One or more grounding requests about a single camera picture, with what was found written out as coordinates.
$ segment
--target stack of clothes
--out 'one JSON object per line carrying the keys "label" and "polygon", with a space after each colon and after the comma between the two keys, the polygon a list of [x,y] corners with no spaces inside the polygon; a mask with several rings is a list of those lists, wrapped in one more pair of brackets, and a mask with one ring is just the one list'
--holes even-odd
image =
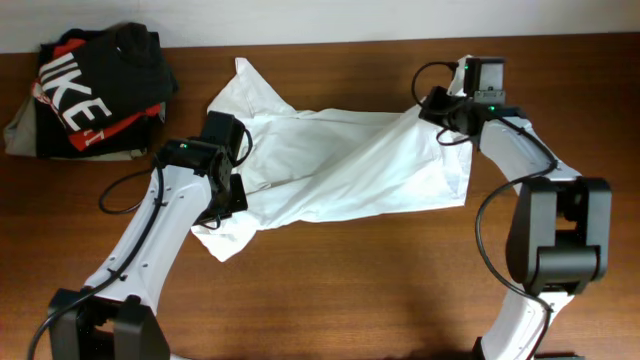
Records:
{"label": "stack of clothes", "polygon": [[177,90],[158,34],[144,25],[70,30],[41,45],[32,94],[4,130],[6,152],[85,160],[141,156]]}

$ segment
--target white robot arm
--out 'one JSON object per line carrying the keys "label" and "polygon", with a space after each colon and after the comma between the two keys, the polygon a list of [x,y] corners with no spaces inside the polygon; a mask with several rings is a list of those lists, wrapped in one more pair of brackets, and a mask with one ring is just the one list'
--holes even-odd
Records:
{"label": "white robot arm", "polygon": [[[504,106],[501,59],[436,65],[454,70],[454,79],[448,91],[436,87],[426,100],[416,99],[420,118],[467,136],[498,165],[510,183],[495,194],[513,186],[520,195],[507,241],[507,264],[518,285],[501,279],[510,287],[503,308],[471,356],[529,360],[557,313],[606,271],[611,192],[604,180],[582,178],[557,159],[526,116]],[[232,116],[210,113],[201,137],[170,141],[158,153],[151,184],[116,248],[83,291],[60,289],[51,301],[36,335],[50,326],[54,359],[181,359],[170,355],[155,320],[158,299],[190,227],[246,210],[241,179],[230,174],[243,132]],[[477,240],[495,272],[479,234],[486,204]],[[576,229],[557,231],[558,215],[576,222]],[[112,334],[95,329],[107,319],[114,322]],[[32,343],[30,356],[34,350]]]}

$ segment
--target wrinkled fabric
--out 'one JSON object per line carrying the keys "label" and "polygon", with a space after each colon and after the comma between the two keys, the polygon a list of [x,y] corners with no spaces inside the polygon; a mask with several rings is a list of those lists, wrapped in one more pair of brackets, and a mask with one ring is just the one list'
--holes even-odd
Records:
{"label": "wrinkled fabric", "polygon": [[[249,210],[233,214],[218,230],[192,227],[220,261],[241,251],[257,231],[298,220],[346,221],[464,205],[472,145],[440,146],[441,128],[420,120],[417,106],[403,114],[296,111],[246,59],[236,59],[236,71],[207,111],[235,115],[252,134],[253,152],[236,169]],[[452,140],[451,132],[441,136]],[[240,153],[246,151],[245,139]]]}

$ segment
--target black t-shirt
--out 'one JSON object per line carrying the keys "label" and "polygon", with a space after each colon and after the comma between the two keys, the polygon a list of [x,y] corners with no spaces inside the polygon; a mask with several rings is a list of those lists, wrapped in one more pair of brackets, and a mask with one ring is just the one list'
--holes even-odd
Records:
{"label": "black t-shirt", "polygon": [[[58,42],[41,45],[41,50],[38,54],[38,69],[53,59],[55,47],[66,44],[70,39],[82,39],[90,42],[105,34],[107,34],[106,31],[69,30],[61,36]],[[157,33],[151,33],[151,37],[158,41]],[[177,89],[175,79],[173,79],[173,76],[171,78],[173,88]],[[69,142],[65,127],[51,107],[39,101],[34,101],[34,104],[36,113],[36,155],[41,158],[82,158],[125,150],[145,150],[149,146],[153,124],[160,122],[158,116],[143,116],[112,137],[95,143],[84,151],[78,151]]]}
{"label": "black t-shirt", "polygon": [[40,89],[68,133],[109,127],[177,91],[160,44],[144,25],[88,34],[86,44],[39,70]]}

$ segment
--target wooden table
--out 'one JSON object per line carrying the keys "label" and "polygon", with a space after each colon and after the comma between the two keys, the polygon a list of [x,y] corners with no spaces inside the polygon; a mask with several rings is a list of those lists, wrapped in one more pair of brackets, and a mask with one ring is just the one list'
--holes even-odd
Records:
{"label": "wooden table", "polygon": [[[609,271],[564,310],[543,352],[640,357],[640,35],[449,39],[385,43],[170,49],[181,85],[169,136],[198,134],[206,106],[247,57],[296,109],[402,112],[414,71],[465,54],[508,59],[508,102],[565,162],[614,189]],[[0,56],[0,122],[29,89],[33,54]],[[425,75],[422,93],[448,84]],[[131,216],[100,213],[98,195],[148,159],[85,163],[0,155],[0,358],[18,359],[59,287],[78,289]],[[473,238],[476,210],[503,183],[474,155],[467,205],[343,222],[295,223],[259,233],[226,263],[192,235],[169,274],[159,321],[174,352],[203,359],[379,359],[468,350],[505,289]],[[138,198],[147,179],[114,194]],[[487,247],[503,272],[515,194],[486,217]],[[38,357],[49,358],[48,336]]]}

